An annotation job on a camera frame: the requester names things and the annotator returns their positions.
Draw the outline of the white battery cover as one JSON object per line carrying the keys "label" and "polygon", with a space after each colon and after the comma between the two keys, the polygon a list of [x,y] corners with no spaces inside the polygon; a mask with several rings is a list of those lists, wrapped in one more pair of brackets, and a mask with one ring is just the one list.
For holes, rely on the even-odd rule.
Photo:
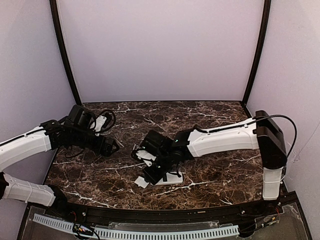
{"label": "white battery cover", "polygon": [[143,189],[145,189],[149,185],[149,183],[146,182],[142,176],[138,176],[134,183]]}

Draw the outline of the white red remote control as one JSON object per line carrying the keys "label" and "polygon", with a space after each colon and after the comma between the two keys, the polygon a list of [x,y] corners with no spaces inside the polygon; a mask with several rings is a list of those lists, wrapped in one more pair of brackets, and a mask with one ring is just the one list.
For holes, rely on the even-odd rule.
{"label": "white red remote control", "polygon": [[184,181],[183,173],[178,172],[167,172],[162,179],[156,184],[156,186],[165,186],[165,185],[176,185],[182,184]]}

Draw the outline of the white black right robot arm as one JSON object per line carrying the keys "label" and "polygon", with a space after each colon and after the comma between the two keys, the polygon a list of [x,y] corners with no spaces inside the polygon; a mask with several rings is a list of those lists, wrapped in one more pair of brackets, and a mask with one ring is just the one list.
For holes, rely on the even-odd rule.
{"label": "white black right robot arm", "polygon": [[244,121],[220,127],[179,131],[174,139],[150,130],[131,156],[146,163],[144,179],[158,184],[174,165],[208,154],[234,150],[260,152],[263,168],[262,198],[274,201],[280,195],[290,150],[286,150],[284,133],[276,124],[277,115],[258,110]]}

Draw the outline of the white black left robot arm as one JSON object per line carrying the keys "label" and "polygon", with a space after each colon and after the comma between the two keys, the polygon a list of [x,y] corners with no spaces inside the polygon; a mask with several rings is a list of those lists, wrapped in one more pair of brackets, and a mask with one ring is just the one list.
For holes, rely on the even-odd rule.
{"label": "white black left robot arm", "polygon": [[62,207],[68,199],[55,185],[41,185],[18,179],[5,169],[29,157],[56,150],[78,147],[98,156],[109,157],[120,147],[116,141],[104,136],[116,123],[116,115],[103,110],[99,115],[74,105],[60,120],[48,120],[32,130],[3,141],[0,144],[0,197],[46,207]]}

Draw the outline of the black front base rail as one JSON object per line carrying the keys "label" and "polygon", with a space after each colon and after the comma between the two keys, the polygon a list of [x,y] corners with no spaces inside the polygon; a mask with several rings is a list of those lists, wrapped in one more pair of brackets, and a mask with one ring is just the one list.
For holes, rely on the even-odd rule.
{"label": "black front base rail", "polygon": [[71,213],[65,220],[89,225],[107,226],[109,223],[131,224],[186,224],[218,221],[220,224],[246,224],[258,217],[283,213],[283,206],[298,200],[295,191],[281,195],[267,206],[263,200],[211,208],[189,210],[130,210],[94,207],[76,203],[68,204]]}

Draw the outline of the black left frame post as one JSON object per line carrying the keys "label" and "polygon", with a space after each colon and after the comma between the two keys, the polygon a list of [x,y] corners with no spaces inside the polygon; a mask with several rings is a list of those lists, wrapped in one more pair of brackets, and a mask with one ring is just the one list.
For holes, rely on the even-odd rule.
{"label": "black left frame post", "polygon": [[69,84],[75,103],[77,105],[82,105],[81,97],[80,97],[80,94],[76,85],[76,81],[72,72],[69,56],[68,56],[65,41],[64,41],[62,25],[61,25],[60,16],[59,16],[59,10],[58,10],[58,1],[49,0],[49,4],[50,4],[50,11],[52,16],[55,36],[56,36],[56,40],[57,40],[57,44],[60,52],[60,57],[63,63],[64,71],[68,80],[68,84]]}

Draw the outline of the black frame post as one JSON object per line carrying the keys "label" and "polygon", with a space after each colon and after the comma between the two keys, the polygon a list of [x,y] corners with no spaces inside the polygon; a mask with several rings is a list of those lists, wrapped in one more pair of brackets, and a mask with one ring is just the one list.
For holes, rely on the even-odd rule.
{"label": "black frame post", "polygon": [[265,37],[267,33],[267,28],[268,28],[268,22],[269,22],[269,16],[270,16],[270,10],[271,10],[271,0],[265,0],[263,4],[263,11],[262,11],[262,17],[261,17],[261,23],[260,23],[260,28],[259,28],[259,34],[258,34],[258,39],[257,39],[257,44],[256,44],[256,49],[252,61],[252,66],[251,70],[249,73],[247,85],[244,91],[244,95],[242,98],[242,105],[244,107],[247,106],[253,85],[255,82],[256,74],[258,71],[263,47],[264,47],[264,42],[265,42]]}
{"label": "black frame post", "polygon": [[72,72],[69,56],[68,56],[65,41],[64,41],[62,25],[61,25],[60,16],[59,16],[59,10],[58,10],[58,1],[49,0],[49,4],[50,4],[50,11],[52,16],[55,36],[56,36],[56,40],[57,40],[57,44],[60,52],[60,57],[63,63],[64,71],[68,80],[68,84],[69,84],[75,103],[77,105],[82,105],[81,97],[80,97],[80,94],[76,85],[76,81]]}

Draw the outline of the black right frame post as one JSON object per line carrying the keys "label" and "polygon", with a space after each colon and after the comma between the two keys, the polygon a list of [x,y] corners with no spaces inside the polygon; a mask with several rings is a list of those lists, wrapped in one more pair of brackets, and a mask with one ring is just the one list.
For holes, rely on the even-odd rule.
{"label": "black right frame post", "polygon": [[259,34],[258,34],[258,39],[257,39],[257,44],[256,44],[256,49],[252,61],[252,66],[251,70],[249,73],[247,85],[244,91],[244,95],[242,98],[242,105],[244,107],[247,106],[253,85],[255,82],[256,74],[258,71],[263,47],[264,47],[264,42],[265,42],[265,37],[267,33],[267,28],[268,28],[268,22],[269,22],[269,16],[270,16],[270,10],[271,10],[271,0],[265,0],[263,4],[263,11],[262,11],[262,17],[261,17],[261,23],[260,23],[260,28],[259,28]]}

